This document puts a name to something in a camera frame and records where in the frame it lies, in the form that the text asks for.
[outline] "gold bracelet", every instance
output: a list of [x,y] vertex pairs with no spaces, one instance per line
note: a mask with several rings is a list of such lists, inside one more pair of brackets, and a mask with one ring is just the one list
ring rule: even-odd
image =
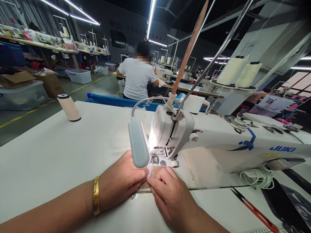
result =
[[94,179],[93,188],[93,213],[94,215],[99,214],[99,176]]

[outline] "white basket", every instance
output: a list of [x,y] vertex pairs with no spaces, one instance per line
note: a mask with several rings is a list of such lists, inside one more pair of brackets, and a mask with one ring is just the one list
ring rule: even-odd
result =
[[248,113],[262,115],[262,116],[272,118],[281,112],[280,111],[273,111],[273,110],[270,110],[268,108],[259,106],[258,104],[255,104],[255,106]]
[[295,102],[289,99],[283,99],[280,97],[266,95],[266,97],[259,102],[260,107],[264,107],[266,109],[272,111],[282,111],[288,106],[294,104]]
[[91,72],[82,69],[66,70],[71,82],[78,84],[90,83],[92,81]]
[[123,94],[124,88],[125,88],[125,83],[118,81],[118,84],[119,84],[119,88],[120,88],[120,94]]

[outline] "juki logo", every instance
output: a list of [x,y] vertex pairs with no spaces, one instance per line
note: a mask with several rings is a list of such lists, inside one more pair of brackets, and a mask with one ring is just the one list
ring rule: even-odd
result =
[[283,152],[293,152],[296,150],[295,147],[283,147],[283,146],[277,146],[277,147],[271,147],[269,150],[277,150],[277,151],[283,151]]

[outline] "person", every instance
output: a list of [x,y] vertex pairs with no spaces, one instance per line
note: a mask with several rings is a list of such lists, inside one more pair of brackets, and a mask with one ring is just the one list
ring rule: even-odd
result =
[[197,74],[199,74],[199,71],[193,72],[192,75],[191,75],[191,77],[192,77],[192,78],[196,78],[196,77],[197,77],[197,76],[196,76]]
[[[228,231],[200,208],[185,183],[171,167],[147,179],[148,169],[133,164],[131,151],[125,152],[99,176],[99,212],[121,204],[148,181],[164,221],[175,232]],[[65,233],[94,218],[94,180],[87,181],[59,197],[0,224],[0,232]]]
[[150,63],[149,44],[138,43],[136,58],[126,58],[117,69],[117,75],[126,75],[124,99],[142,100],[148,98],[147,85],[159,86],[159,80]]
[[269,95],[271,92],[271,88],[265,87],[262,91],[260,92],[254,92],[251,96],[249,96],[243,104],[248,106],[248,107],[254,107],[255,104],[266,97],[266,95]]

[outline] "coiled cable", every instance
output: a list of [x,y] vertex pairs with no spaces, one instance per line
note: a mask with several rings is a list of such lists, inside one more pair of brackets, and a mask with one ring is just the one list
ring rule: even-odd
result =
[[[251,178],[247,175],[247,172],[252,172],[256,175],[256,178]],[[254,168],[250,170],[242,171],[239,175],[241,181],[244,184],[250,185],[255,188],[261,189],[273,189],[274,182],[273,176],[267,168]]]

